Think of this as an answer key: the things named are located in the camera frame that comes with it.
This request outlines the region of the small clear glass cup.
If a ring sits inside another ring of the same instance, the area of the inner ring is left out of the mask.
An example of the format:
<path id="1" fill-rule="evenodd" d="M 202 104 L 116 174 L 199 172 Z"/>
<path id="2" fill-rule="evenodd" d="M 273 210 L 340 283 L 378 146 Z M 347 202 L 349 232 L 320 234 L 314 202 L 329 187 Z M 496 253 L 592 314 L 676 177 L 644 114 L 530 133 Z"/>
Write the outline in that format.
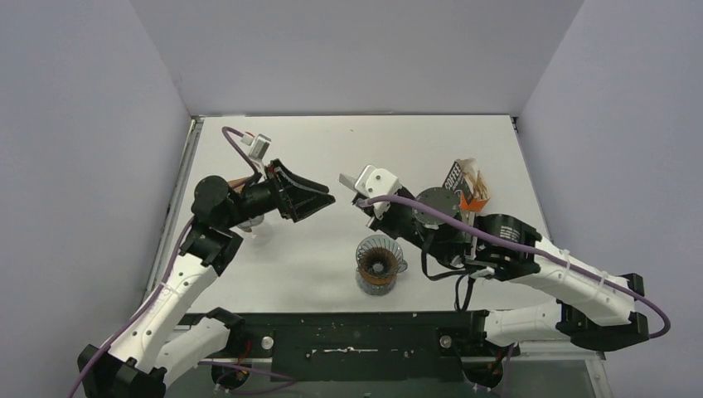
<path id="1" fill-rule="evenodd" d="M 370 258 L 381 257 L 382 259 L 405 260 L 404 252 L 400 245 L 393 239 L 385 235 L 367 236 L 356 248 L 356 263 Z"/>

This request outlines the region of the clear glass pitcher with handle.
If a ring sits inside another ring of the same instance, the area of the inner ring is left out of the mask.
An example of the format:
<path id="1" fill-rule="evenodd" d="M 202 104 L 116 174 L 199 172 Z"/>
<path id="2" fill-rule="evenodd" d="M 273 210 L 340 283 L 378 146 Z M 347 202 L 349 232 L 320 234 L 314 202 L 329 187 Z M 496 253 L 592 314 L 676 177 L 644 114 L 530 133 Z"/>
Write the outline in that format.
<path id="1" fill-rule="evenodd" d="M 356 285 L 370 296 L 388 294 L 396 285 L 397 276 L 407 270 L 405 260 L 370 258 L 356 267 Z"/>

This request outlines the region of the clear glass carafe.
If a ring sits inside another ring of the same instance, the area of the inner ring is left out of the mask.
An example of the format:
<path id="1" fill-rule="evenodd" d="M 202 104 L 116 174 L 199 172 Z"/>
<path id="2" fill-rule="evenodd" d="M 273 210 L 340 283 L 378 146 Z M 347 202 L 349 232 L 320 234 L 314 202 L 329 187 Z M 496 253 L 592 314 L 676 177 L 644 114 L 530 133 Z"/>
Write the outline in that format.
<path id="1" fill-rule="evenodd" d="M 265 216 L 244 221 L 238 225 L 238 228 L 246 233 L 251 243 L 256 246 L 267 245 L 274 236 L 273 227 L 267 222 Z"/>

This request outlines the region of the orange black coffee filter box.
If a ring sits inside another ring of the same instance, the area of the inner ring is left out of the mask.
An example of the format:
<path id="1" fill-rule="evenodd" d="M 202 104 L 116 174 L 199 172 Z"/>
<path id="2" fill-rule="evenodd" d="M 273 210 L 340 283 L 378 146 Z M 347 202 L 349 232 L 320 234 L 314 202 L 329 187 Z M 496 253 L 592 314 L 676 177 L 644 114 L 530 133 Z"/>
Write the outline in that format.
<path id="1" fill-rule="evenodd" d="M 442 187 L 458 194 L 462 211 L 481 212 L 491 199 L 490 188 L 475 158 L 454 160 Z"/>

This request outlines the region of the brown paper coffee filter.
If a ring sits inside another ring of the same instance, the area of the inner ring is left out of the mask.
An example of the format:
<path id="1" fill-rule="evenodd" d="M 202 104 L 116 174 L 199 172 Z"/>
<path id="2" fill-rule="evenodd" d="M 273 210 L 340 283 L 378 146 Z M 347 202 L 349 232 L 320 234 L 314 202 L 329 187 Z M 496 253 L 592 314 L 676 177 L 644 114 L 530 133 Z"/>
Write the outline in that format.
<path id="1" fill-rule="evenodd" d="M 251 177 L 242 177 L 235 180 L 228 181 L 228 185 L 234 189 L 236 192 L 240 191 L 249 182 L 251 182 Z"/>

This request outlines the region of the white paper coffee filter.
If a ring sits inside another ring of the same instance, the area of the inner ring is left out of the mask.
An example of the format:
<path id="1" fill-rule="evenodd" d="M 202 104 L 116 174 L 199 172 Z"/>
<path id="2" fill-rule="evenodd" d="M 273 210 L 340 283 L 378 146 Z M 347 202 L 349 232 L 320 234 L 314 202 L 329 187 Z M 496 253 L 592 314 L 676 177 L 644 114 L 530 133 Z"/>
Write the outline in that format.
<path id="1" fill-rule="evenodd" d="M 348 188 L 352 192 L 358 193 L 357 189 L 357 182 L 358 182 L 358 176 L 352 176 L 348 175 L 345 173 L 340 173 L 338 177 L 338 181 L 346 188 Z"/>

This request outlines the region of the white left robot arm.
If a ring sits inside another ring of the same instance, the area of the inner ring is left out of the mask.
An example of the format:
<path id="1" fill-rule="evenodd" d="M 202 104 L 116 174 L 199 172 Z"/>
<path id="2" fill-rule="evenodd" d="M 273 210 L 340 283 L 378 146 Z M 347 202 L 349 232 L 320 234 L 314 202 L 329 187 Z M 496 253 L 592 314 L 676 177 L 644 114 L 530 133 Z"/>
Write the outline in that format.
<path id="1" fill-rule="evenodd" d="M 264 181 L 240 187 L 219 176 L 197 183 L 193 217 L 177 239 L 162 281 L 114 335 L 79 355 L 75 386 L 86 396 L 163 397 L 212 353 L 232 357 L 242 351 L 244 321 L 223 308 L 211 310 L 177 338 L 170 335 L 240 249 L 244 239 L 234 227 L 270 211 L 298 222 L 336 200 L 327 186 L 290 172 L 278 159 L 264 174 Z"/>

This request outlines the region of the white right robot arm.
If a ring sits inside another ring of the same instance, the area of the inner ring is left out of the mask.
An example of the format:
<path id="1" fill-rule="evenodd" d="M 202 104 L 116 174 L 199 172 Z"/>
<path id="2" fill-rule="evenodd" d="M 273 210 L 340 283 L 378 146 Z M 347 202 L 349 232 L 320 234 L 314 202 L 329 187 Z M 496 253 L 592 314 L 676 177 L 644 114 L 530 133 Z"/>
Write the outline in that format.
<path id="1" fill-rule="evenodd" d="M 370 229 L 417 247 L 423 272 L 436 260 L 442 271 L 430 280 L 453 277 L 472 288 L 487 279 L 549 296 L 542 304 L 481 311 L 482 339 L 495 347 L 558 341 L 614 352 L 651 337 L 647 317 L 635 309 L 644 301 L 640 276 L 588 266 L 515 217 L 494 214 L 467 223 L 458 198 L 439 187 L 418 197 L 405 189 L 385 196 L 357 192 L 353 203 L 369 216 Z"/>

